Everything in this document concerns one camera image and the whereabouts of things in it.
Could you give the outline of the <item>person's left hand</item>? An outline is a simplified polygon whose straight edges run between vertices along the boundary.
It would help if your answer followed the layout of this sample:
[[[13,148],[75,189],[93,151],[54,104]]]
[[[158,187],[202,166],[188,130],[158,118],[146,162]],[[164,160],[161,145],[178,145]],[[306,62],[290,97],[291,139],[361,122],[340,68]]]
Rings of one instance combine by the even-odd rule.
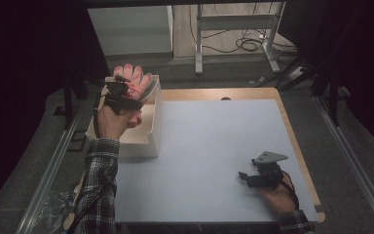
[[[136,110],[120,110],[116,114],[113,109],[103,105],[97,112],[98,136],[119,139],[128,128],[140,124],[141,113]]]

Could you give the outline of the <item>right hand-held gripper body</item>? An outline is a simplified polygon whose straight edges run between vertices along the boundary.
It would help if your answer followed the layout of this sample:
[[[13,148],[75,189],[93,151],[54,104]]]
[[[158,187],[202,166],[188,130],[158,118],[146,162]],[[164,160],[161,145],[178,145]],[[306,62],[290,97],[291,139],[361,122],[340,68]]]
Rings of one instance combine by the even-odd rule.
[[[258,172],[250,178],[259,178],[260,185],[258,188],[275,189],[283,179],[281,167],[278,161],[286,160],[287,156],[264,151],[258,158],[252,159],[251,162]]]

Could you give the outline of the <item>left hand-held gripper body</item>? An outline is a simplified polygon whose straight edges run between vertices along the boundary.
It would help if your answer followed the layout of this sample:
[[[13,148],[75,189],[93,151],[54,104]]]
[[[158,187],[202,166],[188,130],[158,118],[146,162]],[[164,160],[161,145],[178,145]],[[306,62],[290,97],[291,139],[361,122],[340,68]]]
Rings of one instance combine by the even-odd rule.
[[[119,115],[121,110],[140,110],[140,101],[125,97],[129,86],[123,82],[107,82],[107,93],[104,95],[104,104],[111,107],[115,114]]]

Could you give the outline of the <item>person's right hand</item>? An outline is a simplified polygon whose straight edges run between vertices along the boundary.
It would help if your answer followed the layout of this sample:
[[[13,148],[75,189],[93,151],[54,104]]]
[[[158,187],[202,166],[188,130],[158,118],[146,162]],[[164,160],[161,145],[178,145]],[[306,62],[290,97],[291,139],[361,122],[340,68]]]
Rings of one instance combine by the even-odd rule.
[[[294,187],[287,173],[283,173],[281,183],[274,190],[258,188],[258,192],[277,214],[284,214],[297,209],[293,198],[295,194]]]

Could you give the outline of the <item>aluminium rail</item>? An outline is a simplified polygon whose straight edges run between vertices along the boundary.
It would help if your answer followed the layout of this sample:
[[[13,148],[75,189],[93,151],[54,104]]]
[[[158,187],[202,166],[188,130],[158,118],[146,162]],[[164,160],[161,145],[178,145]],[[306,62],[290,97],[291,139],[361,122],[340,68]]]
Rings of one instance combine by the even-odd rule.
[[[76,130],[81,115],[85,112],[88,104],[92,103],[91,99],[79,99],[73,109],[74,117],[69,127],[62,132],[60,140],[57,143],[56,149],[53,152],[50,161],[44,171],[35,192],[27,206],[27,209],[20,220],[16,234],[31,234],[35,221],[44,206],[45,197],[48,195],[54,180],[56,178],[57,170],[63,160],[64,154],[69,146],[70,140]]]
[[[337,145],[342,151],[343,157],[354,174],[354,177],[367,199],[373,213],[374,213],[374,185],[365,172],[363,166],[359,163],[356,154],[346,140],[340,127],[336,126],[328,115],[328,108],[325,101],[321,97],[313,97],[314,102],[318,106],[319,112],[324,119],[326,126],[334,137]]]

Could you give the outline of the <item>clear plastic bag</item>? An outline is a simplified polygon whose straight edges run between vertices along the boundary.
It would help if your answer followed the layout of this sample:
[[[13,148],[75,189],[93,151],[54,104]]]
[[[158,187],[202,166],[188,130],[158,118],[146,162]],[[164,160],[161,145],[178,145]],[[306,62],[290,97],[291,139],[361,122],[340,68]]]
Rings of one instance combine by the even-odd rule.
[[[75,192],[51,190],[44,199],[41,212],[35,221],[32,234],[66,234],[64,222],[73,212]]]

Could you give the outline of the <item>white cabinet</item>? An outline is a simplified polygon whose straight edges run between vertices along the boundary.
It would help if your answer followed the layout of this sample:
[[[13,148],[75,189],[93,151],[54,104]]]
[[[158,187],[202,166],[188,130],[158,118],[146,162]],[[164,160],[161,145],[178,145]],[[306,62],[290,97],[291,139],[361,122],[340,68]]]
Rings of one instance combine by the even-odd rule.
[[[106,56],[170,53],[172,6],[88,9]]]

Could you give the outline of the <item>white box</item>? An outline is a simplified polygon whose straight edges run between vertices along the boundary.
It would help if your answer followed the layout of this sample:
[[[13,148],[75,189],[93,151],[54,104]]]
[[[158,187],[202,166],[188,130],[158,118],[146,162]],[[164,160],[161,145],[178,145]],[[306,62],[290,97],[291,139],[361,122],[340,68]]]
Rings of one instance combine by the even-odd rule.
[[[86,131],[89,140],[96,139],[97,112],[105,105],[106,83],[117,82],[114,77],[106,77],[105,85],[100,91],[95,107],[93,118]],[[120,137],[120,153],[123,158],[129,157],[158,157],[161,145],[161,125],[163,120],[163,101],[161,86],[158,75],[152,75],[151,86],[143,93],[140,100],[142,107],[142,122],[135,128],[127,129]]]

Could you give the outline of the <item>dark curtain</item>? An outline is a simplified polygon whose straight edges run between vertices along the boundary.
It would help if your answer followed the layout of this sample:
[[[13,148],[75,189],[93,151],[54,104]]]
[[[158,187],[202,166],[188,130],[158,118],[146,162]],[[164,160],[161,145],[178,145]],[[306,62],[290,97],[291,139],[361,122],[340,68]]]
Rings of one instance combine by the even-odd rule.
[[[0,0],[0,188],[45,112],[69,83],[109,72],[85,0]]]
[[[374,0],[287,0],[279,34],[319,69],[311,92],[345,87],[347,106],[374,136]]]

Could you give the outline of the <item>white table mat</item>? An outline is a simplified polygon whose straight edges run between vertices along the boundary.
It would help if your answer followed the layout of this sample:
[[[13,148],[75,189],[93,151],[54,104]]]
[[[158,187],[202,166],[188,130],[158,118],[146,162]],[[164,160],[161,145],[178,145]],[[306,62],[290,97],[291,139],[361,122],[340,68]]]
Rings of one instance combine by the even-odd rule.
[[[240,179],[253,159],[284,155],[280,167],[296,188],[308,220],[318,218],[277,103],[272,99],[166,101],[160,154],[121,157],[119,223],[262,223],[269,205]]]

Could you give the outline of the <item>black metal stand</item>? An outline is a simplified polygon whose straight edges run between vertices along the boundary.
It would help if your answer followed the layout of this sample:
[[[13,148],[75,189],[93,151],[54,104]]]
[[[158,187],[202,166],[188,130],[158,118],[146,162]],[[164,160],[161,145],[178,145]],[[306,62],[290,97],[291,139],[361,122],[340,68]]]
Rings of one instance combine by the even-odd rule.
[[[340,124],[337,116],[337,104],[341,99],[338,93],[339,78],[337,71],[329,64],[324,64],[318,67],[318,77],[315,79],[310,91],[314,96],[322,96],[326,88],[329,88],[329,96],[327,98],[328,115],[333,124],[336,127],[339,127]]]
[[[83,72],[75,75],[66,75],[63,79],[63,103],[64,106],[58,106],[54,112],[54,116],[64,116],[64,129],[67,130],[74,119],[72,94],[78,99],[85,99],[89,95],[89,91],[84,84],[86,76]]]

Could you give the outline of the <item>white metal desk frame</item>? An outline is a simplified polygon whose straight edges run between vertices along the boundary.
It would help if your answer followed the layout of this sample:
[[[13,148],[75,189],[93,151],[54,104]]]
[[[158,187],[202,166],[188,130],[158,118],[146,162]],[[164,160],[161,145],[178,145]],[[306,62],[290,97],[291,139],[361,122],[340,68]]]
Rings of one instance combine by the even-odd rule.
[[[202,4],[198,4],[197,12],[197,42],[195,54],[195,72],[203,73],[203,54],[201,32],[207,30],[241,30],[241,29],[269,29],[268,41],[262,44],[263,51],[274,73],[280,72],[280,67],[273,55],[273,43],[280,24],[284,3],[279,2],[273,14],[263,15],[221,15],[204,16]]]

